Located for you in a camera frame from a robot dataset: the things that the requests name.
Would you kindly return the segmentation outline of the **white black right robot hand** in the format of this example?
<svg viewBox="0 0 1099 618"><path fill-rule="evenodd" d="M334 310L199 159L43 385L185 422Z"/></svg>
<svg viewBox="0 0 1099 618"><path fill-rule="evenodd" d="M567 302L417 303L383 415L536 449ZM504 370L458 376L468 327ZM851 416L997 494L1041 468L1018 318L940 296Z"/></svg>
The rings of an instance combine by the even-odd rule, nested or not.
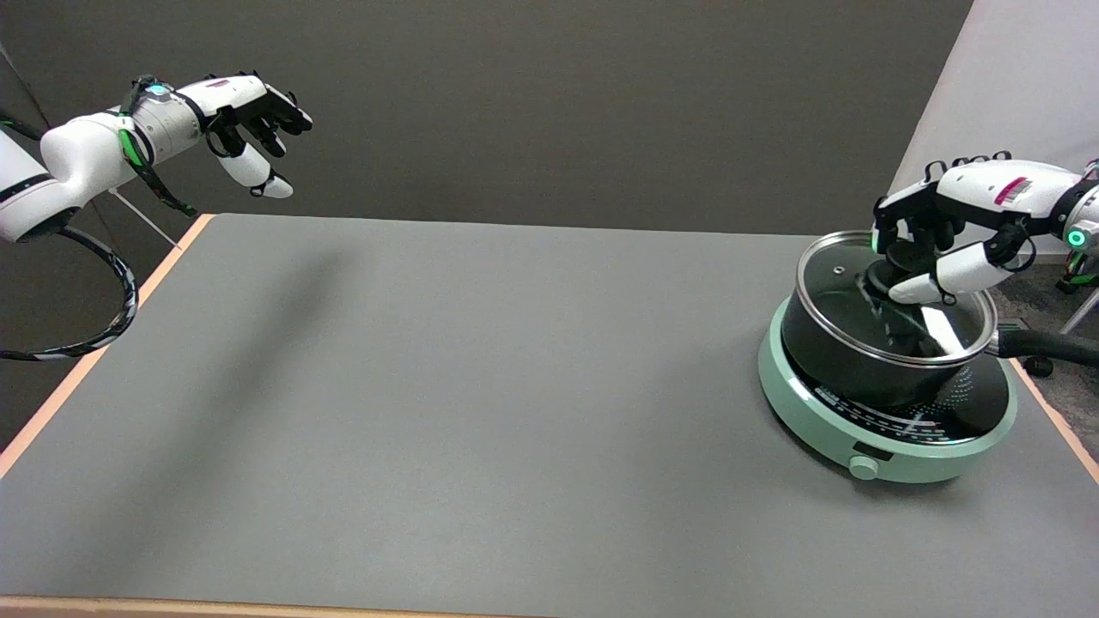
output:
<svg viewBox="0 0 1099 618"><path fill-rule="evenodd" d="M874 207L872 289L895 304L951 305L984 293L1032 260L1033 239L1096 254L1096 177L1035 161L993 156L939 161L941 175Z"/></svg>

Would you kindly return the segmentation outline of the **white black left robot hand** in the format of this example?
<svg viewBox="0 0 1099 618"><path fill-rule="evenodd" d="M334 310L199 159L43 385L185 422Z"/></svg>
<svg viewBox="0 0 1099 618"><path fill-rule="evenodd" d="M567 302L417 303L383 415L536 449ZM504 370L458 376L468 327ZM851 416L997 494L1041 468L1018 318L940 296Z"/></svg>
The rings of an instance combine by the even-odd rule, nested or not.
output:
<svg viewBox="0 0 1099 618"><path fill-rule="evenodd" d="M209 76L175 93L193 110L209 151L232 180L255 198L295 194L270 163L270 157L286 156L280 133L301 136L313 129L313 117L293 93L282 93L256 73Z"/></svg>

